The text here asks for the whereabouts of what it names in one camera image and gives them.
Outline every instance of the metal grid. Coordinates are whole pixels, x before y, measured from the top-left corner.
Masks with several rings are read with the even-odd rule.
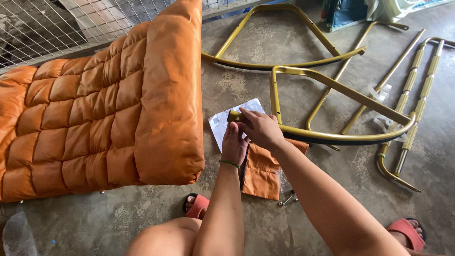
[[[175,0],[0,0],[0,74],[123,36]],[[258,0],[203,0],[203,17]]]

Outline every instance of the foot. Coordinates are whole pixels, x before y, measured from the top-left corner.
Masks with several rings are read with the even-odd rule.
[[[422,236],[422,229],[419,228],[419,223],[415,220],[408,220],[409,223],[414,227],[415,229],[415,232],[417,232],[417,234],[423,238]],[[410,248],[411,249],[411,242],[409,241],[409,239],[403,234],[403,233],[400,233],[400,232],[395,232],[395,231],[389,231],[389,233],[394,236],[394,238],[396,240],[398,240],[398,242],[406,247],[406,248]]]
[[[186,206],[186,212],[188,212],[191,207],[193,207],[193,203],[194,203],[194,200],[196,198],[194,196],[188,196],[187,198],[187,204],[185,205]],[[202,209],[201,213],[199,214],[199,219],[200,220],[203,220],[204,219],[204,216],[205,216],[205,213],[207,212],[207,207],[204,207],[204,209]]]

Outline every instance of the white plastic strap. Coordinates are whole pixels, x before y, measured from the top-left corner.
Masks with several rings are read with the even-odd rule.
[[[386,84],[383,86],[379,91],[375,91],[374,88],[376,87],[375,83],[370,83],[367,85],[368,91],[373,95],[373,97],[380,103],[384,102],[389,97],[389,92],[390,89],[392,89],[392,86],[389,84]]]
[[[374,119],[373,119],[373,122],[375,122],[379,127],[382,128],[382,130],[384,131],[384,133],[388,133],[389,131],[387,130],[387,127],[392,125],[394,122],[390,119],[390,118],[387,118],[383,115],[377,115]],[[397,124],[395,126],[395,129],[394,131],[400,129],[402,127],[401,124]],[[406,134],[403,134],[401,135],[400,137],[394,139],[395,141],[399,141],[399,142],[404,142],[406,139],[408,138],[408,136]]]

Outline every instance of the tufted cushion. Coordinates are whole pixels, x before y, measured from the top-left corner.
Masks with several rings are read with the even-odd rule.
[[[201,1],[179,0],[94,56],[0,76],[0,200],[194,183],[200,30]]]

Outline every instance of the paper manual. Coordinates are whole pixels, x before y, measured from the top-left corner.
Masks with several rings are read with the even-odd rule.
[[[213,135],[215,135],[215,140],[217,141],[218,147],[220,148],[220,152],[223,144],[223,136],[226,132],[226,127],[228,126],[228,122],[226,120],[228,118],[229,110],[240,112],[239,108],[245,108],[247,110],[255,110],[261,113],[265,113],[264,109],[261,106],[261,103],[259,102],[259,99],[256,98],[210,117],[208,119],[208,122],[210,123],[210,128],[212,128]]]

